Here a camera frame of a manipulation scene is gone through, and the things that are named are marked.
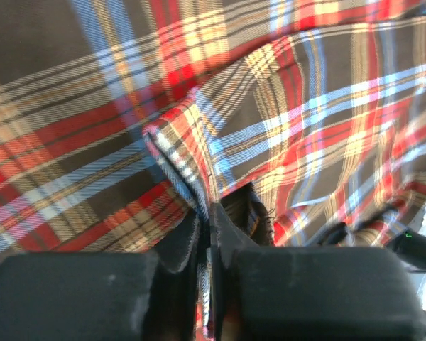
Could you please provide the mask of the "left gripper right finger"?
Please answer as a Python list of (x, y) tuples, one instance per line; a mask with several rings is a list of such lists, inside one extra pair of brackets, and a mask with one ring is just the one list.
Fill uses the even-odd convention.
[(264, 247), (209, 211), (217, 340), (422, 340), (426, 314), (397, 256), (373, 247)]

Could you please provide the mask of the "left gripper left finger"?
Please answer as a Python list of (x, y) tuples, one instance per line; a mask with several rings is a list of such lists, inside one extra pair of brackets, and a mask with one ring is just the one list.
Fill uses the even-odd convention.
[(191, 340), (207, 215), (143, 253), (33, 252), (0, 263), (0, 340)]

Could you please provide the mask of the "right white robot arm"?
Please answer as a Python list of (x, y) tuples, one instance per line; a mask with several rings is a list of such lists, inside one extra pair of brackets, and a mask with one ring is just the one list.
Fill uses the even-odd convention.
[(426, 274), (426, 236), (408, 229), (387, 243), (386, 247), (409, 265), (409, 273)]

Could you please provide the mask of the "plaid flannel shirt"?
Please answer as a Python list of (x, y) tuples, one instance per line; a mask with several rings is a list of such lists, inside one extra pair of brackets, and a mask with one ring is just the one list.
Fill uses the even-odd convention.
[(384, 247), (426, 206), (426, 1), (0, 1), (0, 265)]

